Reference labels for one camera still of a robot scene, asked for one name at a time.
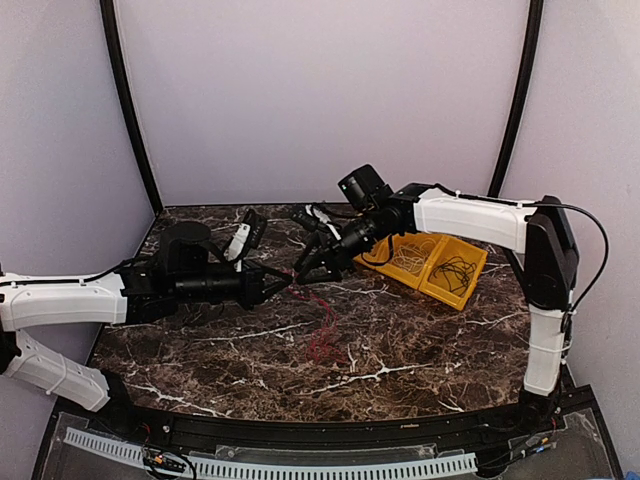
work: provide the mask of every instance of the red rope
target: red rope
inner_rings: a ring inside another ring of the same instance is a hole
[[[307,359],[313,360],[316,364],[321,363],[349,363],[343,352],[334,346],[334,342],[338,338],[338,316],[331,306],[322,298],[318,297],[309,288],[305,288],[306,294],[300,291],[303,287],[295,285],[298,290],[290,285],[287,290],[296,298],[303,301],[314,301],[325,310],[325,317],[320,328],[311,334],[311,342],[307,347]]]

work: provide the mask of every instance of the zip tie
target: zip tie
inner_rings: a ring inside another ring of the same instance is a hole
[[[571,345],[573,345],[573,340],[571,340],[569,345],[567,345],[566,347],[562,347],[560,350],[555,350],[553,348],[540,347],[540,346],[534,345],[532,343],[529,343],[529,348],[533,348],[534,350],[538,350],[540,352],[546,352],[546,353],[562,353],[562,352],[565,352],[565,351],[569,350],[571,348]]]
[[[60,380],[58,380],[53,387],[51,387],[49,390],[45,392],[47,395],[51,395],[51,393],[56,388],[58,388],[62,384],[62,382],[64,382],[67,378],[67,362],[65,362],[64,356],[61,353],[59,353],[58,355],[60,356],[60,360],[62,360],[62,376],[60,377]]]

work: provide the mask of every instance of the marble table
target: marble table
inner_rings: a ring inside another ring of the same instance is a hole
[[[221,244],[247,208],[168,208],[142,253],[184,220],[206,223]],[[250,258],[290,269],[307,233],[288,219],[290,206],[252,208],[269,225]],[[248,420],[389,420],[514,403],[526,304],[501,251],[475,244],[489,257],[462,312],[360,265],[342,283],[312,286],[337,315],[338,362],[309,357],[324,307],[283,291],[253,311],[191,305],[153,324],[105,328],[91,366],[119,373],[137,405]]]

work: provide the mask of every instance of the black cable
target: black cable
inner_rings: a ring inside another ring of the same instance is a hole
[[[591,212],[588,212],[584,208],[576,207],[575,205],[568,205],[566,203],[558,203],[558,204],[556,204],[556,203],[534,202],[534,203],[523,204],[522,206],[523,207],[536,207],[536,208],[539,208],[539,207],[542,207],[542,208],[547,208],[547,207],[548,208],[563,208],[563,209],[566,209],[566,210],[573,210],[574,212],[581,213],[582,215],[585,215],[586,217],[588,217],[593,223],[596,224],[596,226],[600,230],[600,233],[602,234],[602,240],[604,241],[604,255],[602,257],[602,263],[600,264],[600,268],[598,269],[596,274],[593,276],[593,278],[591,279],[591,281],[589,282],[587,287],[583,290],[583,292],[580,294],[578,299],[575,302],[573,302],[573,304],[571,305],[570,311],[576,310],[578,308],[578,305],[580,305],[580,303],[584,299],[584,297],[586,297],[587,293],[589,293],[589,291],[593,288],[593,286],[596,284],[596,282],[600,279],[600,276],[602,275],[602,272],[604,271],[605,267],[607,266],[607,262],[609,260],[609,236],[607,235],[607,231],[605,230],[605,228],[602,225],[602,223],[600,223],[600,220],[598,220],[594,214],[592,214]]]
[[[494,427],[493,425],[483,424],[483,425],[477,425],[476,427],[473,427],[473,428],[484,428],[486,430],[491,430],[492,432],[497,432],[497,433],[510,433],[518,430],[522,426],[523,422],[524,422],[524,419],[520,419],[520,422],[510,427]]]
[[[129,133],[129,140],[131,141],[133,154],[138,164],[140,176],[142,177],[142,183],[157,217],[164,210],[164,206],[160,198],[158,185],[153,177],[149,156],[147,155],[140,131],[139,117],[136,114],[136,108],[127,79],[122,45],[120,43],[120,35],[118,34],[114,0],[100,0],[100,10],[102,11],[102,25],[104,27],[107,50],[109,52],[109,59],[111,60],[111,71],[113,72],[113,79],[115,80],[115,86],[120,100],[122,116],[124,117],[127,132]]]
[[[536,56],[536,47],[538,45],[538,35],[540,33],[540,24],[542,23],[542,6],[544,0],[530,0],[529,16],[527,18],[527,29],[524,36],[524,44],[522,46],[522,56],[520,58],[520,67],[518,69],[518,79],[516,88],[513,92],[513,100],[509,111],[509,119],[504,132],[500,153],[496,161],[496,167],[491,178],[489,186],[489,196],[497,197],[504,183],[509,168],[509,161],[513,147],[518,136],[520,120],[527,99],[527,90],[531,81],[531,73],[533,71],[533,62]]]
[[[389,235],[387,237],[387,242],[389,244],[389,258],[387,258],[384,262],[370,262],[369,260],[364,258],[364,254],[360,254],[360,258],[362,259],[362,261],[365,262],[367,265],[370,265],[372,267],[383,267],[387,263],[389,263],[391,260],[393,260],[393,255],[394,255],[394,251],[393,251],[393,235]]]
[[[554,448],[553,444],[548,444],[541,440],[531,447],[523,448],[522,450],[520,450],[520,452],[518,452],[517,456],[513,457],[509,461],[501,463],[499,465],[492,465],[490,468],[493,470],[501,470],[507,468],[509,465],[513,465],[514,463],[519,462],[520,460],[524,460],[525,458],[529,458],[534,455],[539,455],[540,453],[546,452],[550,448]]]
[[[333,210],[330,210],[322,203],[312,203],[311,206],[316,207],[322,213],[326,213],[330,217],[343,218],[345,220],[353,220],[354,218],[358,218],[358,215],[349,215],[347,213],[338,213]]]
[[[172,452],[170,450],[163,450],[162,448],[157,448],[157,447],[151,447],[154,450],[157,450],[158,453],[156,453],[155,455],[173,455],[174,457],[180,459],[186,466],[189,467],[189,470],[191,470],[191,479],[192,480],[198,480],[198,474],[196,471],[196,467],[195,465],[191,462],[191,460],[189,460],[186,456],[182,455],[181,453],[177,453],[177,452]],[[151,472],[147,471],[147,473],[149,473],[152,477],[157,478],[158,480],[175,480],[177,478],[182,477],[182,473],[183,472],[175,472],[177,473],[177,475],[170,475],[167,473],[162,473],[158,471],[158,466],[156,466],[152,461],[149,460],[145,460],[143,459],[143,465],[145,465],[146,467],[149,467],[149,469],[151,470]]]
[[[449,286],[449,291],[457,295],[457,292],[462,289],[461,295],[463,295],[471,285],[471,280],[477,267],[478,266],[475,263],[469,263],[461,256],[456,255],[435,267],[429,278],[437,278],[438,273],[442,273],[444,279],[447,281],[447,285]],[[452,273],[455,276],[460,285],[455,288],[453,287],[448,276],[449,273]]]
[[[94,275],[93,277],[88,277],[88,278],[48,278],[48,279],[38,279],[38,280],[13,280],[13,281],[0,282],[0,287],[8,287],[8,286],[11,286],[13,284],[16,284],[16,285],[61,285],[61,284],[70,284],[70,283],[95,282],[96,280],[100,280],[101,278],[106,277],[110,273],[113,273],[113,272],[117,271],[118,269],[120,269],[122,267],[126,267],[127,265],[130,265],[132,263],[135,263],[135,262],[138,262],[138,261],[141,261],[141,260],[146,260],[147,258],[149,258],[149,257],[128,258],[128,259],[123,260],[122,262],[120,262],[118,265],[115,265],[115,266],[111,267],[109,270],[105,270],[102,273],[99,273],[97,275]]]
[[[519,205],[518,202],[513,200],[504,200],[502,198],[493,198],[483,195],[473,195],[471,193],[455,192],[450,188],[445,187],[441,183],[435,183],[433,184],[433,186],[438,188],[441,192],[446,193],[450,197],[462,198],[463,200],[482,200],[485,202],[500,203],[501,205],[509,205],[513,207]]]
[[[520,442],[518,442],[515,446],[511,447],[507,452],[503,453],[499,457],[496,457],[493,460],[489,460],[488,462],[481,463],[480,465],[478,465],[478,468],[484,468],[484,467],[493,465],[494,463],[502,460],[503,458],[510,456],[513,452],[515,452],[520,447],[525,445],[527,442],[529,442],[529,440],[531,440],[537,434],[538,434],[538,432],[534,432],[534,433],[530,434],[527,438],[525,438],[524,440],[521,440]]]
[[[133,440],[133,435],[134,435],[134,434],[135,434],[135,433],[136,433],[136,432],[137,432],[137,431],[138,431],[142,426],[146,426],[147,428],[149,428],[149,427],[148,427],[148,425],[146,425],[146,424],[144,424],[144,423],[141,423],[141,424],[139,424],[139,425],[136,427],[136,429],[135,429],[135,430],[134,430],[130,435],[125,436],[125,435],[122,435],[121,433],[118,433],[118,432],[114,431],[111,427],[109,427],[106,423],[104,423],[104,422],[103,422],[101,419],[99,419],[99,418],[92,418],[91,420],[92,420],[92,421],[94,421],[94,422],[96,422],[97,424],[99,424],[101,427],[103,427],[105,430],[107,430],[109,433],[111,433],[111,434],[112,434],[112,435],[114,435],[115,437],[119,438],[120,440],[124,440],[124,441],[126,441],[126,442],[132,442],[132,443],[138,443],[138,442],[136,442],[135,440]],[[182,461],[183,461],[183,462],[184,462],[184,463],[189,467],[189,469],[191,470],[191,474],[192,474],[191,479],[192,479],[192,480],[198,480],[198,472],[196,471],[196,467],[195,467],[195,465],[193,465],[193,463],[191,462],[191,460],[189,460],[189,458],[187,458],[185,455],[183,455],[183,454],[182,454],[182,453],[180,453],[180,452],[174,452],[174,451],[172,451],[172,450],[166,450],[164,447],[160,447],[160,446],[158,446],[158,445],[153,445],[153,444],[149,443],[149,442],[148,442],[148,440],[149,440],[149,434],[150,434],[150,433],[151,433],[151,431],[150,431],[150,430],[147,430],[147,440],[145,440],[144,444],[143,444],[143,445],[141,445],[141,448],[142,448],[142,449],[145,449],[145,448],[146,448],[146,449],[152,448],[152,449],[154,449],[154,450],[157,450],[157,451],[158,451],[158,455],[164,455],[165,453],[169,453],[169,454],[171,454],[171,455],[173,455],[173,456],[175,456],[175,457],[178,457],[178,458],[179,458],[180,460],[182,460]],[[153,475],[153,474],[151,474],[151,473],[150,473],[150,475],[154,476],[155,478],[162,479],[162,480],[168,480],[168,479],[180,478],[180,477],[182,476],[181,474],[180,474],[180,475],[176,475],[176,476],[169,476],[169,475],[164,474],[164,473],[161,473],[161,472],[156,472],[156,471],[155,471],[155,469],[154,469],[155,465],[153,465],[153,464],[151,464],[151,463],[147,464],[146,462],[144,462],[144,459],[143,459],[143,463],[144,463],[144,465],[145,465],[145,466],[148,466],[148,467],[153,471],[153,473],[155,473],[155,474],[157,475],[157,476],[156,476],[156,475]]]

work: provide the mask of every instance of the yellow basket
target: yellow basket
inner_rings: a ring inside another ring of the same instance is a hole
[[[394,235],[393,248],[393,259],[382,266],[367,262],[381,263],[389,258],[387,239],[378,242],[370,253],[359,255],[354,260],[457,310],[466,305],[487,261],[486,251],[448,235]],[[467,267],[464,272],[466,288],[459,276],[448,269],[452,265],[457,269],[460,268],[458,265]]]
[[[418,290],[462,310],[478,283],[478,277],[487,262],[487,252],[467,242],[444,235],[433,255],[433,263]],[[459,276],[441,268],[452,261],[464,261],[469,266],[465,285]]]

